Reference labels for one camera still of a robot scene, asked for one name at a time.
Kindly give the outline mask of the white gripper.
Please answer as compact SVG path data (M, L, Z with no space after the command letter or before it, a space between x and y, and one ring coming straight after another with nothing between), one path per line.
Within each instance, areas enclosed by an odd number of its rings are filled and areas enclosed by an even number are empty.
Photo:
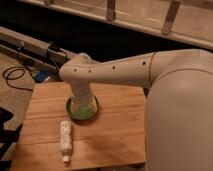
M89 107L91 102L91 91L88 83L76 83L71 85L71 112L74 115L90 115L92 109Z

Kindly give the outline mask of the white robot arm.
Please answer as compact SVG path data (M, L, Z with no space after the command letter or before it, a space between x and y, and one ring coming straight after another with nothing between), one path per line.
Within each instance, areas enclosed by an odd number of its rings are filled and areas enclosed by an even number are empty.
M147 88L147 171L213 171L213 53L152 52L95 62L77 54L60 68L73 95L86 102L91 83Z

